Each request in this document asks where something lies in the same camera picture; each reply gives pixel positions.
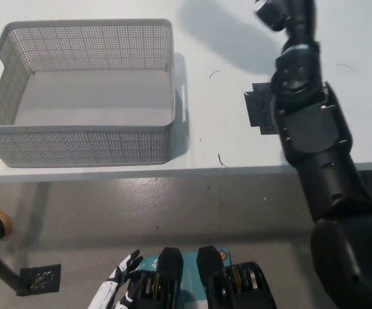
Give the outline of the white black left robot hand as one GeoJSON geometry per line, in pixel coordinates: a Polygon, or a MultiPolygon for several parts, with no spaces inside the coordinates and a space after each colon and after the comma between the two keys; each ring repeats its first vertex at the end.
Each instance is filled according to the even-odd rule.
{"type": "Polygon", "coordinates": [[[131,279],[143,257],[137,249],[123,259],[111,275],[100,285],[95,296],[92,298],[88,309],[97,308],[134,308],[135,299],[141,289],[143,280],[140,279],[129,287],[124,296],[115,303],[116,294],[121,286],[131,279]]]}

